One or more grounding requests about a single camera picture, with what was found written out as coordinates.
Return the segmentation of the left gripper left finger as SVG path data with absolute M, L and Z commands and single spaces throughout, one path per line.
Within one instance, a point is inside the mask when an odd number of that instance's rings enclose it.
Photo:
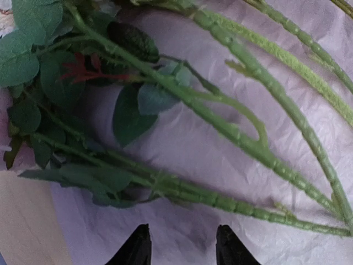
M 152 241 L 148 224 L 136 227 L 106 265 L 150 265 Z

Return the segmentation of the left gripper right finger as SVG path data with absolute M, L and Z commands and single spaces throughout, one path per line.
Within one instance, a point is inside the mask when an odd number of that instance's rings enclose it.
M 228 225 L 219 225 L 216 233 L 218 265 L 260 265 Z

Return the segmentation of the purple pink wrapping paper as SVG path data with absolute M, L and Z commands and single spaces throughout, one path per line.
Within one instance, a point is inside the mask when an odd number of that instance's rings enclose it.
M 352 107 L 352 94 L 333 73 L 317 65 L 305 54 L 306 47 L 265 15 L 245 3 L 219 5 L 225 15 L 240 19 L 245 26 L 277 42 L 314 70 L 322 74 L 339 96 Z M 308 30 L 340 66 L 352 77 L 352 20 L 329 1 L 269 1 Z M 163 51 L 185 57 L 202 74 L 227 89 L 265 119 L 273 150 L 292 163 L 324 192 L 330 190 L 318 162 L 293 122 L 259 83 L 245 80 L 221 66 L 225 50 L 211 44 L 211 37 L 172 15 L 158 11 L 138 15 L 134 22 L 147 29 Z M 322 140 L 352 203 L 352 129 L 313 88 L 277 59 L 251 45 L 261 63 L 285 86 L 305 113 Z M 99 137 L 109 145 L 108 114 L 113 114 L 113 99 L 118 88 L 108 88 L 102 96 L 89 92 L 83 111 L 97 128 Z M 186 107 L 175 107 L 162 115 L 157 128 L 132 146 L 153 165 L 171 169 L 193 181 L 248 199 L 251 203 L 267 203 L 279 199 L 299 215 L 333 224 L 318 204 L 290 187 L 264 166 L 251 162 L 240 149 L 221 140 L 216 131 L 192 114 Z M 150 222 L 153 239 L 153 264 L 211 264 L 215 261 L 215 229 L 218 223 L 230 224 L 260 262 L 266 264 L 352 264 L 352 239 L 320 235 L 288 226 L 227 214 L 206 206 L 173 206 L 159 200 L 147 206 L 127 210 L 100 208 L 89 202 L 89 195 L 75 189 L 50 187 L 58 224 L 63 233 L 72 264 L 105 261 L 113 254 L 127 233 L 140 222 Z

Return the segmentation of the pink rose stem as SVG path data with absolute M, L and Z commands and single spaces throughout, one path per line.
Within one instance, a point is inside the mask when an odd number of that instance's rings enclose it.
M 243 37 L 297 72 L 349 123 L 352 109 L 308 66 L 274 42 L 191 1 L 129 1 L 190 18 L 226 47 L 226 65 L 260 82 L 288 114 L 317 158 L 333 190 L 324 195 L 271 151 L 264 123 L 240 101 L 224 94 L 185 60 L 163 55 L 139 28 L 115 19 L 124 1 L 2 1 L 1 90 L 13 105 L 6 111 L 10 143 L 2 147 L 8 169 L 23 145 L 38 165 L 22 176 L 89 190 L 96 204 L 128 208 L 129 195 L 149 189 L 149 201 L 167 198 L 204 204 L 303 230 L 352 235 L 352 209 L 328 155 L 303 113 L 283 86 L 238 41 Z M 88 85 L 121 83 L 112 127 L 121 147 L 151 129 L 161 112 L 182 102 L 220 135 L 333 213 L 346 228 L 297 219 L 256 208 L 175 175 L 151 169 L 90 138 L 72 109 Z

